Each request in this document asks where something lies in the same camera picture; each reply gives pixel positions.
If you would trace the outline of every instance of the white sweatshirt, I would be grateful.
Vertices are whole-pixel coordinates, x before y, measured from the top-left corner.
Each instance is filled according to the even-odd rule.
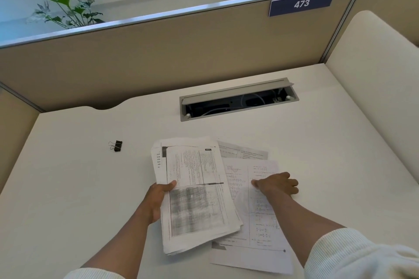
[[[405,246],[376,245],[360,232],[342,228],[313,246],[304,268],[307,279],[419,279],[419,253]],[[65,279],[124,279],[102,269],[82,268]]]

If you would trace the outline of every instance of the black binder clip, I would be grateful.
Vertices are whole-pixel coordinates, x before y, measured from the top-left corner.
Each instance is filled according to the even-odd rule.
[[[122,141],[117,140],[117,142],[113,143],[112,141],[109,141],[109,146],[111,146],[111,150],[115,151],[115,152],[119,152],[121,151],[121,147],[122,147]]]

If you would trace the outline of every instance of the desk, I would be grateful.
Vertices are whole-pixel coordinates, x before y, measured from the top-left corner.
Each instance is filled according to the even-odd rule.
[[[298,102],[181,122],[179,97],[288,77]],[[136,97],[109,110],[40,114],[0,195],[0,269],[57,279],[96,253],[155,182],[150,148],[212,136],[269,151],[300,181],[296,200],[378,243],[419,249],[419,186],[325,65]],[[108,142],[122,140],[120,153]],[[139,278],[273,278],[212,265],[206,244],[165,256],[150,226]],[[293,278],[302,278],[295,260]]]

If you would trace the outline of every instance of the white number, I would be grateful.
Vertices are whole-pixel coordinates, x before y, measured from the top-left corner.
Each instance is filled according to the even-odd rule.
[[[310,4],[310,0],[301,0],[301,1],[297,1],[297,3],[295,4],[294,8],[301,8],[301,7],[307,7]]]

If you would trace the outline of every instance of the sign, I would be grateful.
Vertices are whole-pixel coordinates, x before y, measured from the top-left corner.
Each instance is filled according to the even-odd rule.
[[[269,16],[280,16],[294,12],[329,7],[332,0],[272,0]]]

